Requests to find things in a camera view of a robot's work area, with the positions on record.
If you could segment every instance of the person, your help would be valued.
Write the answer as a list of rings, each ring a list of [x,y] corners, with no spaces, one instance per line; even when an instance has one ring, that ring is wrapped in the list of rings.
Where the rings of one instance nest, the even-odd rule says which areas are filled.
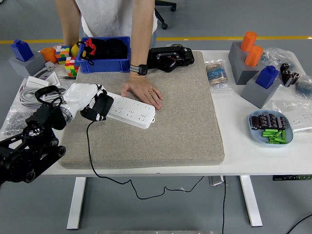
[[[89,37],[131,37],[131,65],[146,64],[152,33],[157,28],[155,0],[55,0],[63,31],[63,44],[79,41],[80,19]],[[145,76],[130,71],[121,96],[132,92],[142,102],[161,109],[162,93]]]

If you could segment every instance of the orange cup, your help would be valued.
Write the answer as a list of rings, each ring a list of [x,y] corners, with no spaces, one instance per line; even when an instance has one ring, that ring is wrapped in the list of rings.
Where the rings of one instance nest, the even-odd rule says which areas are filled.
[[[244,36],[240,49],[245,52],[249,52],[251,47],[254,45],[255,40],[257,39],[257,33],[247,32]]]
[[[55,56],[55,49],[52,47],[44,48],[40,50],[40,53],[42,53],[43,58],[46,62],[51,61],[52,63],[57,63],[58,59]]]
[[[261,58],[262,53],[263,49],[261,46],[258,45],[252,46],[245,60],[245,64],[250,67],[256,67]]]

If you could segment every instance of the black cable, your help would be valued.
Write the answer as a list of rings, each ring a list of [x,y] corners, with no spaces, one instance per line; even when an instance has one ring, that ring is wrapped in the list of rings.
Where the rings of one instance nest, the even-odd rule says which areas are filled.
[[[312,214],[308,215],[307,217],[305,217],[305,218],[303,218],[302,220],[300,220],[299,222],[297,222],[297,223],[289,230],[289,232],[287,232],[287,234],[291,233],[291,231],[292,231],[300,222],[302,222],[303,220],[305,220],[306,218],[309,218],[309,217],[311,217],[311,216],[312,216]]]
[[[129,179],[129,180],[126,181],[126,182],[119,182],[119,181],[114,180],[114,179],[112,179],[112,178],[109,178],[109,177],[107,177],[107,176],[99,175],[99,174],[95,171],[94,166],[93,166],[93,163],[92,163],[92,158],[91,158],[90,140],[89,140],[89,127],[90,127],[94,122],[95,122],[95,121],[92,121],[92,122],[88,125],[88,127],[87,127],[87,140],[88,140],[89,159],[90,159],[91,167],[92,167],[92,170],[93,170],[94,174],[96,174],[96,176],[99,177],[99,178],[109,179],[109,180],[111,180],[111,181],[113,181],[113,182],[115,182],[115,183],[117,183],[117,184],[122,184],[122,185],[124,185],[124,184],[127,184],[127,183],[130,182],[130,183],[131,183],[131,186],[132,186],[132,188],[134,189],[134,191],[135,191],[136,196],[137,196],[138,199],[140,199],[140,200],[147,200],[147,199],[150,199],[150,198],[153,198],[153,197],[162,196],[162,195],[165,194],[166,190],[168,190],[168,191],[182,191],[182,192],[190,193],[190,192],[195,188],[195,186],[204,178],[204,177],[202,177],[202,178],[192,187],[192,189],[189,190],[189,191],[185,191],[185,190],[181,190],[181,189],[168,189],[167,186],[165,186],[162,194],[155,195],[155,196],[150,196],[150,197],[143,197],[143,198],[142,198],[142,197],[139,197],[138,194],[137,194],[137,190],[136,190],[136,188],[134,187],[134,185],[133,185],[131,179]]]
[[[223,222],[222,222],[222,234],[224,234],[224,205],[225,205],[225,195],[226,195],[226,181],[225,181],[225,176],[223,177],[224,179],[224,197],[223,197]]]

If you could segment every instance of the table leg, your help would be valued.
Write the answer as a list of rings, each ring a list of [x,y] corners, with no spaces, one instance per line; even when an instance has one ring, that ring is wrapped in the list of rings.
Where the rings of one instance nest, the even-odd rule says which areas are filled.
[[[241,175],[240,183],[243,188],[245,202],[248,210],[249,221],[252,227],[262,227],[262,221],[254,195],[254,188],[249,175]]]
[[[86,177],[76,177],[67,229],[78,229]]]

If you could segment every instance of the blue plastic bin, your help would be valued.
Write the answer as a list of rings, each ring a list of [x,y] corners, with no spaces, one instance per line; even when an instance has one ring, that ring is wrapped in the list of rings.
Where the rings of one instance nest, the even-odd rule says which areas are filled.
[[[110,38],[98,38],[102,40],[108,40],[110,38],[116,38],[121,40],[128,48],[128,55],[125,59],[93,59],[94,65],[91,66],[88,60],[80,58],[80,54],[84,51],[85,44],[81,44],[76,61],[80,64],[80,71],[82,73],[91,72],[129,72],[130,71],[130,37],[110,37]],[[89,38],[82,38],[81,41],[85,42]]]

